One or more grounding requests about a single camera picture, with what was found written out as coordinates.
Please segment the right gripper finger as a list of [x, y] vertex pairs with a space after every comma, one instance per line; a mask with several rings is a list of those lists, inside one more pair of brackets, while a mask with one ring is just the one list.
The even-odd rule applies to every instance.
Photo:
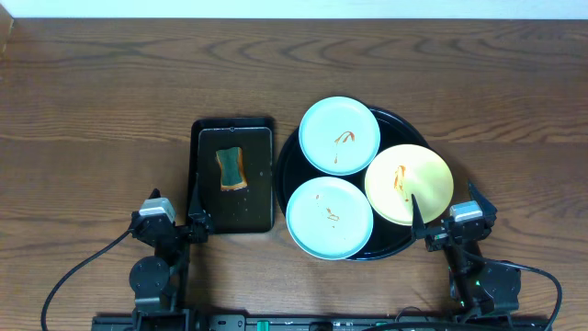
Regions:
[[468, 180], [468, 190], [470, 198], [478, 203], [482, 212], [495, 212], [495, 206], [481, 194], [471, 180]]
[[417, 199], [414, 194], [411, 195], [412, 204], [413, 204], [413, 221], [412, 221], [412, 229], [413, 230], [424, 230], [424, 220], [417, 202]]

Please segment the light blue plate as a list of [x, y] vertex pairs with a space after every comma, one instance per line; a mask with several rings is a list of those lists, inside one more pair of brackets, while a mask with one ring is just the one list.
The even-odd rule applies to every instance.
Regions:
[[338, 177], [316, 177], [290, 196], [286, 223], [303, 251], [320, 259], [341, 260], [367, 244], [374, 216], [359, 188]]
[[349, 176], [366, 168], [378, 153], [380, 140], [379, 124], [371, 110], [351, 97], [316, 102], [299, 127], [306, 159], [332, 176]]

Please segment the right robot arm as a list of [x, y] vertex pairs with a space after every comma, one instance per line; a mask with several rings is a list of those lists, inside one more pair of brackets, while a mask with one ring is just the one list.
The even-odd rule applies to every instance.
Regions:
[[507, 316], [519, 308], [520, 270], [504, 261], [485, 259], [479, 241], [492, 232], [496, 207], [468, 183], [470, 200], [449, 209], [439, 226], [426, 226], [416, 197], [412, 197], [414, 240], [423, 239], [428, 251], [442, 251], [447, 259], [450, 295], [461, 305], [456, 320]]

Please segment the yellow plate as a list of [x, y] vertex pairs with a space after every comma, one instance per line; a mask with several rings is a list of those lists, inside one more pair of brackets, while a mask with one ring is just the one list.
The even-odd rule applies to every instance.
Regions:
[[415, 144], [399, 144], [379, 153], [364, 178], [367, 199], [390, 223], [413, 224], [416, 198], [425, 223], [439, 217], [453, 198], [454, 180], [444, 159]]

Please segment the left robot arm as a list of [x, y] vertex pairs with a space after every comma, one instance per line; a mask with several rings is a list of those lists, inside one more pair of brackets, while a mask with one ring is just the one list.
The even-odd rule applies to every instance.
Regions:
[[140, 314], [175, 312], [181, 308], [187, 287], [190, 247], [203, 244], [213, 232], [202, 207], [198, 187], [189, 194], [187, 220], [175, 223], [175, 209], [156, 188], [138, 211], [131, 214], [130, 235], [154, 248], [130, 271], [130, 286]]

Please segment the orange green sponge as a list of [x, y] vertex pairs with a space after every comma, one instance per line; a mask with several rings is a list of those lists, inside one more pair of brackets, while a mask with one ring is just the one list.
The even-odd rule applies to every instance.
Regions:
[[231, 147], [218, 150], [215, 159], [220, 168], [220, 190], [233, 191], [248, 186], [244, 173], [243, 150]]

